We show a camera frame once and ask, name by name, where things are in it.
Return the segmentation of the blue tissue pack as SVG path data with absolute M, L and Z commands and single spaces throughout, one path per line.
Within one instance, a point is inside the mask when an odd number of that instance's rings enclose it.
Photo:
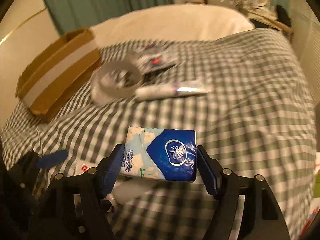
M 193 182 L 196 132 L 129 127 L 120 174 L 132 178 Z

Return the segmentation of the white tape roll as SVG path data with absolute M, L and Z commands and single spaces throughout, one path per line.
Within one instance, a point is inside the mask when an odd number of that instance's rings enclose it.
M 104 63 L 91 75 L 91 100 L 103 106 L 113 100 L 131 98 L 142 81 L 140 70 L 129 61 Z

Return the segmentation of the white cream tube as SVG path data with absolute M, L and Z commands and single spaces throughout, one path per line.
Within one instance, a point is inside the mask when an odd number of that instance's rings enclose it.
M 136 101 L 151 101 L 158 99 L 178 98 L 184 96 L 202 95 L 212 90 L 201 80 L 183 81 L 178 83 L 164 83 L 148 85 L 136 90 Z

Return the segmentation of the red white packet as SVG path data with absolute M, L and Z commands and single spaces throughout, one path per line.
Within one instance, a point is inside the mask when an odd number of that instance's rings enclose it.
M 81 159 L 77 159 L 75 162 L 75 169 L 74 169 L 74 175 L 81 175 L 84 172 L 86 172 L 89 168 L 96 167 L 97 165 L 95 163 L 86 162 Z

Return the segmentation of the brown cardboard box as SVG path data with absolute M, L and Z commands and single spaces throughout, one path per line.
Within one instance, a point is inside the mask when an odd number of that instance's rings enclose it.
M 100 51 L 91 30 L 71 31 L 25 68 L 15 96 L 33 115 L 49 123 L 100 66 Z

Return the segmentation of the checkered bed sheet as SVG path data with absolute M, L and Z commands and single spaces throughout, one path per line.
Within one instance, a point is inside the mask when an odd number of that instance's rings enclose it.
M 78 160 L 98 162 L 126 139 L 129 127 L 192 129 L 197 143 L 224 167 L 262 174 L 285 217 L 290 237 L 306 223 L 314 187 L 316 118 L 313 97 L 288 40 L 254 29 L 216 41 L 171 42 L 176 66 L 152 73 L 146 85 L 201 79 L 210 93 L 188 98 L 94 105 L 83 85 L 55 119 L 44 124 L 19 103 L 1 129 L 3 159 L 11 168 L 33 150 L 59 149 L 68 159 L 42 171 L 34 196 L 57 172 L 73 173 Z

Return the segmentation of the cream quilted blanket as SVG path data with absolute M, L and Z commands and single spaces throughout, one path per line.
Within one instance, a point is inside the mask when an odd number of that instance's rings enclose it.
M 217 40 L 252 29 L 254 25 L 236 10 L 201 4 L 137 10 L 90 27 L 100 47 L 129 40 Z

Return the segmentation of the white vanity desk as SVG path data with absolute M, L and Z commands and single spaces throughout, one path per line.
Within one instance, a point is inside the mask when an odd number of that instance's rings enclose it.
M 269 10 L 266 7 L 255 8 L 252 5 L 243 4 L 241 11 L 256 28 L 270 28 L 285 34 L 293 33 L 293 27 L 290 28 L 278 21 L 276 7 Z

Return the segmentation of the black backpack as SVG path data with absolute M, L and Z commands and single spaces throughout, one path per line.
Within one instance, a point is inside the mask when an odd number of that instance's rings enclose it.
M 276 6 L 276 13 L 279 22 L 285 24 L 290 28 L 292 27 L 291 19 L 289 18 L 288 13 L 281 5 Z

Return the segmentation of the grey mini fridge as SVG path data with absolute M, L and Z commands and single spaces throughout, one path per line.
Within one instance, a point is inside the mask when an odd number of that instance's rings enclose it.
M 231 9 L 239 9 L 242 5 L 241 0 L 206 0 L 206 2 L 208 5 L 228 7 Z

